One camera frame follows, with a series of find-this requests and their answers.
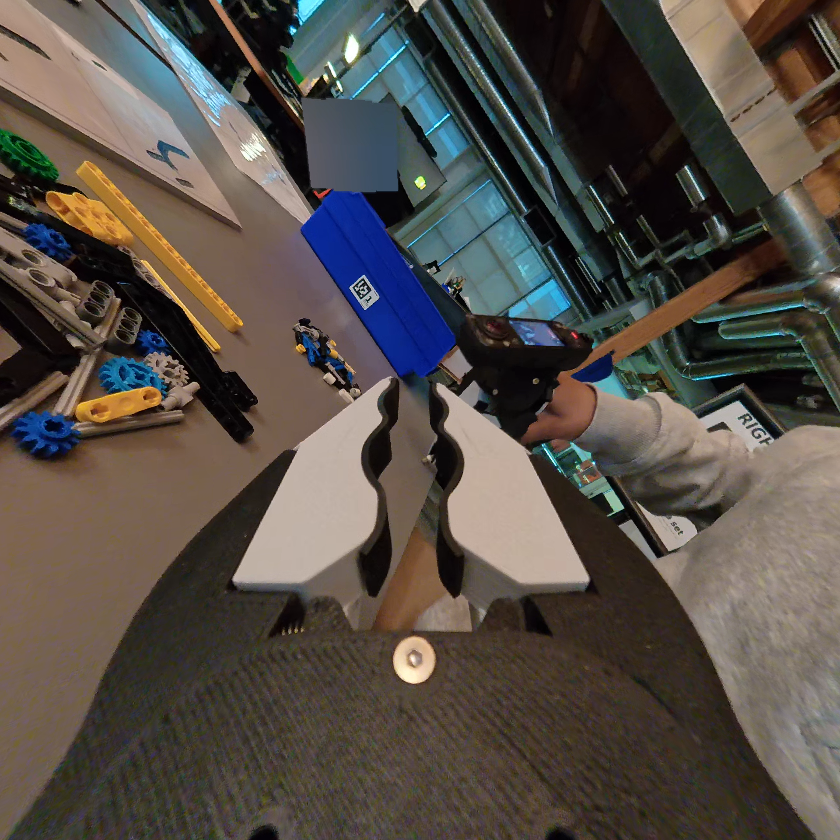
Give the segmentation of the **person's right forearm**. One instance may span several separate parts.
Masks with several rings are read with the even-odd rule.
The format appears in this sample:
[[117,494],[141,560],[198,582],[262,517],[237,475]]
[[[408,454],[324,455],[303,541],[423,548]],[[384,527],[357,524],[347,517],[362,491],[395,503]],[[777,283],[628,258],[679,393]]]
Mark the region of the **person's right forearm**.
[[628,401],[591,387],[588,393],[595,412],[575,442],[646,510],[709,518],[749,486],[750,456],[733,433],[708,431],[666,395]]

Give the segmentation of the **silver round pipe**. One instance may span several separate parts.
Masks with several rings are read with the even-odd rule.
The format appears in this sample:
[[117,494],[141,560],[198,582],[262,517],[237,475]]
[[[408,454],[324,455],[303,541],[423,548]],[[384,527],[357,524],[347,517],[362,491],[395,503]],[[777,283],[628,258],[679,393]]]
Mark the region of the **silver round pipe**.
[[758,205],[757,211],[800,277],[838,273],[838,239],[803,180]]

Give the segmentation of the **blue plastic bin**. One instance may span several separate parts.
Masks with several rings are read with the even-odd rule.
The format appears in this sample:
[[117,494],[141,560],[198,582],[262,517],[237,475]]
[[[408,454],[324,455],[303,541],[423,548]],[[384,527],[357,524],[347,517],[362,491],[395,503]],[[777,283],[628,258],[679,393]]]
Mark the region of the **blue plastic bin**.
[[331,191],[301,233],[395,373],[434,373],[455,336],[366,198]]

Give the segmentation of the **black framed sign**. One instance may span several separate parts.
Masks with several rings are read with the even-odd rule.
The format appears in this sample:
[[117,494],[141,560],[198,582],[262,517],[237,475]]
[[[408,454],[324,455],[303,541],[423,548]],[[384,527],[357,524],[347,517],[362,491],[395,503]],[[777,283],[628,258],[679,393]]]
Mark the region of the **black framed sign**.
[[697,536],[698,529],[689,519],[652,514],[627,495],[619,479],[606,480],[621,504],[611,519],[651,561],[681,550]]
[[786,427],[745,384],[740,384],[693,408],[709,432],[735,434],[749,451],[771,445]]

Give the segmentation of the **thin yellow lego beam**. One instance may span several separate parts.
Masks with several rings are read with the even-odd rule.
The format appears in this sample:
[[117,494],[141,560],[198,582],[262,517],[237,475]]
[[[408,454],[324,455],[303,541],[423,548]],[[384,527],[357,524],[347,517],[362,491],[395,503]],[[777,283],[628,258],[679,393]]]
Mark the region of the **thin yellow lego beam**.
[[190,323],[197,331],[199,336],[204,341],[205,345],[211,352],[218,354],[221,351],[221,346],[218,341],[207,331],[204,326],[198,321],[198,319],[192,314],[189,308],[182,302],[182,300],[176,296],[174,291],[165,283],[159,273],[152,267],[152,265],[145,259],[137,260],[139,266],[142,267],[144,274],[149,278],[149,282],[152,282],[156,287],[160,288],[163,293],[171,299],[174,304],[176,304],[187,316]]

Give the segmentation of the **bundle of grey ceiling pipes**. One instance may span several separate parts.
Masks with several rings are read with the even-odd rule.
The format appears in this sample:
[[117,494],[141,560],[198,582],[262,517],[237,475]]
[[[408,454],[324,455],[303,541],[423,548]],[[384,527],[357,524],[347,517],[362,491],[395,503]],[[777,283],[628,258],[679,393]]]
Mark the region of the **bundle of grey ceiling pipes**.
[[423,64],[436,91],[574,309],[582,319],[602,313],[609,302],[609,255],[518,95],[504,86],[453,2],[427,2],[416,21],[432,42]]

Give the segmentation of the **large grey ventilation duct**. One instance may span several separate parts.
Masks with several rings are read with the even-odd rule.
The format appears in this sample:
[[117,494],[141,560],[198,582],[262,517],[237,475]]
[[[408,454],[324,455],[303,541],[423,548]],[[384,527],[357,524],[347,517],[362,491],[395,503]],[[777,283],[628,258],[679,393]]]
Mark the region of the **large grey ventilation duct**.
[[822,164],[726,2],[603,5],[736,215]]

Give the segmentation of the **person's grey hoodie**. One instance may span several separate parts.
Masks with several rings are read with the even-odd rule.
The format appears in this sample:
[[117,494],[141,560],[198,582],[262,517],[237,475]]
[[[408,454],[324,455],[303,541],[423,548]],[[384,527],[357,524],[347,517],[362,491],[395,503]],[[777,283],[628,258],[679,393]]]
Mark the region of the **person's grey hoodie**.
[[816,838],[839,838],[838,428],[756,451],[740,499],[657,569],[754,751]]

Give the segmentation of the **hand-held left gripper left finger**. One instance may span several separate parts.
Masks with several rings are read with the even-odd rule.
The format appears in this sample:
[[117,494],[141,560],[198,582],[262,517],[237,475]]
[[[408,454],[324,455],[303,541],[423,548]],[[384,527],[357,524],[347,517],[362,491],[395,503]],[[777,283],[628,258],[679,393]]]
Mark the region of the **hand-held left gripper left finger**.
[[238,592],[330,598],[353,629],[379,594],[392,562],[382,475],[400,383],[378,382],[292,452],[265,515],[232,578]]

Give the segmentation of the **large pile of lego parts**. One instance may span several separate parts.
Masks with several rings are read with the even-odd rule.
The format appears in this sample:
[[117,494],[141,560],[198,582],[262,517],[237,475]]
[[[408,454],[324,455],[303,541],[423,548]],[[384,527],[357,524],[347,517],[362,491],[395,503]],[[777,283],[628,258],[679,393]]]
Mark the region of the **large pile of lego parts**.
[[2,428],[41,458],[63,456],[81,432],[81,401],[95,375],[106,394],[151,390],[154,409],[179,418],[197,396],[243,444],[256,395],[215,360],[182,306],[127,248],[106,245],[32,203],[2,177]]

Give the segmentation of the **long yellow lego beam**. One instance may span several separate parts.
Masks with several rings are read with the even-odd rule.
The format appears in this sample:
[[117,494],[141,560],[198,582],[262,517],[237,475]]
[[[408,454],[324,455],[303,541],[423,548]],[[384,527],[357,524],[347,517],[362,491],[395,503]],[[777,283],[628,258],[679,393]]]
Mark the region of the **long yellow lego beam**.
[[236,333],[243,327],[242,319],[234,310],[95,164],[90,161],[82,162],[77,168],[77,174],[108,210],[152,252],[227,331]]

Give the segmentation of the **small blue toy car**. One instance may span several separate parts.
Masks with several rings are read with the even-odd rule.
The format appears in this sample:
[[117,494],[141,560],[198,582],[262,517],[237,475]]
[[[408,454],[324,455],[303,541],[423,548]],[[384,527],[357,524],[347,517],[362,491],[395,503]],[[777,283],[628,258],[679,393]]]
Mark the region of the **small blue toy car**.
[[326,332],[315,327],[308,318],[300,318],[292,331],[295,350],[321,372],[323,381],[336,389],[345,402],[353,403],[361,396],[354,369],[337,351],[336,342]]

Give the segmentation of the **yellow lego plate piece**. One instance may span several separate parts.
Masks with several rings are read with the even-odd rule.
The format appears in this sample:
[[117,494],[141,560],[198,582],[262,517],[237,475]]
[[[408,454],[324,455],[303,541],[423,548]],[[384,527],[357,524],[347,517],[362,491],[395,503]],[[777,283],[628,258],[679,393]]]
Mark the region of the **yellow lego plate piece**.
[[47,191],[45,202],[64,223],[114,247],[133,247],[133,234],[125,224],[99,200],[78,193]]

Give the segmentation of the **person's right hand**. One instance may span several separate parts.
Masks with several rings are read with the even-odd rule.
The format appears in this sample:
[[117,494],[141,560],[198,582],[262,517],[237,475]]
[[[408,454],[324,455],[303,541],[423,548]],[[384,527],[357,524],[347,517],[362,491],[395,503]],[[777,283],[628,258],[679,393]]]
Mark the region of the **person's right hand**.
[[521,445],[532,447],[553,440],[575,441],[591,425],[596,404],[597,394],[590,385],[569,374],[561,374],[551,401],[521,437]]

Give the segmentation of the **green lego gear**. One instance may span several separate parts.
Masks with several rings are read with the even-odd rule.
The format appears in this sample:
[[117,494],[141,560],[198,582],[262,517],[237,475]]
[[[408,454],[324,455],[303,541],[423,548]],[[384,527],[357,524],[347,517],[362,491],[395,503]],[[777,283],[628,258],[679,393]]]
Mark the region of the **green lego gear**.
[[1,129],[1,160],[13,172],[36,182],[56,183],[60,177],[53,161],[24,137]]

